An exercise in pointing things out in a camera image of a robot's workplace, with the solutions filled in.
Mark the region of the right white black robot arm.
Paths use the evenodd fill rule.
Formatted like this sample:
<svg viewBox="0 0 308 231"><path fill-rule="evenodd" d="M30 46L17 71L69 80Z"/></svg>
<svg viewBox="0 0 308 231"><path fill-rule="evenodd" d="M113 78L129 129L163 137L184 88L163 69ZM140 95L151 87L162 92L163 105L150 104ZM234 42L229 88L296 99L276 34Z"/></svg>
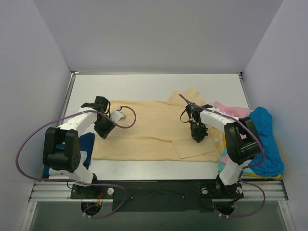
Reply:
<svg viewBox="0 0 308 231"><path fill-rule="evenodd" d="M238 183L241 172L262 149L262 144L253 120L237 118L220 112L216 108L204 108L193 103L185 107L190 123L191 136L201 142L207 136L210 125L224 133L229 159L217 176L215 192L226 197L232 192L232 185Z"/></svg>

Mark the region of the beige t shirt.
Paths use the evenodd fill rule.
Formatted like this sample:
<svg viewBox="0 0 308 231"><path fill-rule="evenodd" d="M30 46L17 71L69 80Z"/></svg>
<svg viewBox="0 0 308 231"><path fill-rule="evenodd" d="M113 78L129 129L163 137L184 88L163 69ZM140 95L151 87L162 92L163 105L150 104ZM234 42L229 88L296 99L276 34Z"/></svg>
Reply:
<svg viewBox="0 0 308 231"><path fill-rule="evenodd" d="M224 152L223 133L208 125L208 135L196 142L188 116L182 113L187 105L184 98L205 105L195 88L174 91L167 101L112 101L113 110L124 105L134 112L125 108L122 128L115 127L106 139L95 136L92 158L218 162Z"/></svg>

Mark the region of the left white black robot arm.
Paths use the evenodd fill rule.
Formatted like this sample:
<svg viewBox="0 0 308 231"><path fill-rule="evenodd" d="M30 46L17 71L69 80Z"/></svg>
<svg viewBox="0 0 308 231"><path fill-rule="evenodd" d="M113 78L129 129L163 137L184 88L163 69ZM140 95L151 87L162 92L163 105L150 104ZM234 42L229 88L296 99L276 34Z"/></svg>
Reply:
<svg viewBox="0 0 308 231"><path fill-rule="evenodd" d="M110 121L111 103L103 96L97 96L93 103L84 103L76 116L56 128L48 128L45 133L43 164L60 171L69 179L82 185L82 193L87 198L98 195L99 186L94 183L94 174L89 172L81 159L79 136L91 125L103 139L115 127Z"/></svg>

